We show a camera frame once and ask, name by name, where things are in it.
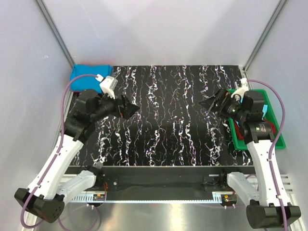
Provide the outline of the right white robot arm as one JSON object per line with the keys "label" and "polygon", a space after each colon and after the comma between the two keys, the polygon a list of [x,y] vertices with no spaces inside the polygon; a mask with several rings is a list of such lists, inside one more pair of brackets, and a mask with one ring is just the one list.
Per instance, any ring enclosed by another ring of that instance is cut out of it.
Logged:
{"label": "right white robot arm", "polygon": [[207,111],[239,123],[239,130],[253,159],[258,188],[241,172],[231,172],[218,179],[219,187],[233,189],[246,206],[248,223],[253,229],[288,229],[301,217],[300,208],[292,205],[278,168],[275,142],[269,122],[263,119],[264,97],[254,90],[245,91],[237,101],[226,89],[200,101]]}

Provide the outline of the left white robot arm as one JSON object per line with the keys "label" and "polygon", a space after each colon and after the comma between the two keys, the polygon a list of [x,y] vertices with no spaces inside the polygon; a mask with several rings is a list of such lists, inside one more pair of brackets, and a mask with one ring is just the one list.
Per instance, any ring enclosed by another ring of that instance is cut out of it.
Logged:
{"label": "left white robot arm", "polygon": [[128,120],[139,109],[125,95],[112,98],[107,93],[99,94],[95,90],[82,91],[64,122],[64,128],[47,162],[27,188],[18,188],[14,194],[22,212],[53,223],[60,217],[65,205],[79,193],[87,189],[100,190],[104,185],[101,166],[84,167],[65,184],[60,184],[60,181],[72,159],[95,131],[96,122],[108,116]]}

